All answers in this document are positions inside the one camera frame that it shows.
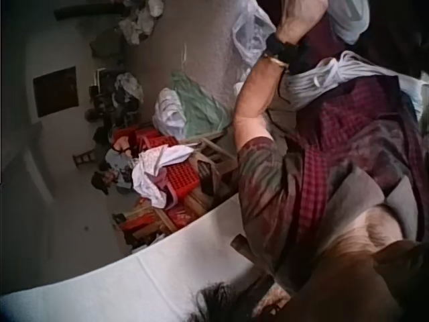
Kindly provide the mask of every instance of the wristwatch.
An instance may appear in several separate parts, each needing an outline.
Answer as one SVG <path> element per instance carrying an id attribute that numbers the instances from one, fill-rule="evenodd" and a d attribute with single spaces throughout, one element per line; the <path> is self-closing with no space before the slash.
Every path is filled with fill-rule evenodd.
<path id="1" fill-rule="evenodd" d="M 265 57 L 277 62 L 280 66 L 289 67 L 289 64 L 298 55 L 298 46 L 281 42 L 275 33 L 268 36 L 267 48 L 263 52 Z"/>

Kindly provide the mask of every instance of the concrete floor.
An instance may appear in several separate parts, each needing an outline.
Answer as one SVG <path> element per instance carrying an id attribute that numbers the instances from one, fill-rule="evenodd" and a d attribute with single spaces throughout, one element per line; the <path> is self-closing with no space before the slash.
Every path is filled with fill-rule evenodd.
<path id="1" fill-rule="evenodd" d="M 159 92 L 172 71 L 182 70 L 215 99 L 232 109 L 233 85 L 241 67 L 231 28 L 243 0 L 166 0 L 152 35 L 126 50 L 125 65 L 145 93 L 141 109 L 151 120 Z"/>

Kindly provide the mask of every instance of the hand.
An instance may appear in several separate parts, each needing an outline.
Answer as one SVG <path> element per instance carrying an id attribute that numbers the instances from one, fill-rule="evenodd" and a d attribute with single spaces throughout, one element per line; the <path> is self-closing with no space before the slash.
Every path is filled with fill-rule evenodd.
<path id="1" fill-rule="evenodd" d="M 283 8 L 277 37 L 282 42 L 297 44 L 328 9 L 328 0 L 289 0 Z"/>

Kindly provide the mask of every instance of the dark window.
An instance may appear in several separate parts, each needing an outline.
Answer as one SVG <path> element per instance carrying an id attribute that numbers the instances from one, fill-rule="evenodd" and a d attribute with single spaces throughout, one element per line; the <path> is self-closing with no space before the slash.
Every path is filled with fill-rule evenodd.
<path id="1" fill-rule="evenodd" d="M 79 106 L 76 67 L 37 77 L 33 86 L 39 117 Z"/>

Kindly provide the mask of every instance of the plaid shirt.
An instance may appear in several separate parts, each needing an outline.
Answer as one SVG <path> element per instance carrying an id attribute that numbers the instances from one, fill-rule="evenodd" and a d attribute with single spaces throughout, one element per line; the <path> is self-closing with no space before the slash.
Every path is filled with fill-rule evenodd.
<path id="1" fill-rule="evenodd" d="M 312 51 L 314 58 L 318 48 Z M 410 111 L 396 77 L 361 77 L 298 112 L 295 131 L 285 135 L 286 156 L 268 138 L 245 144 L 239 152 L 243 225 L 253 252 L 274 274 L 311 244 L 328 201 L 354 166 L 385 195 L 407 176 L 419 212 L 417 239 L 429 240 L 427 146 Z"/>

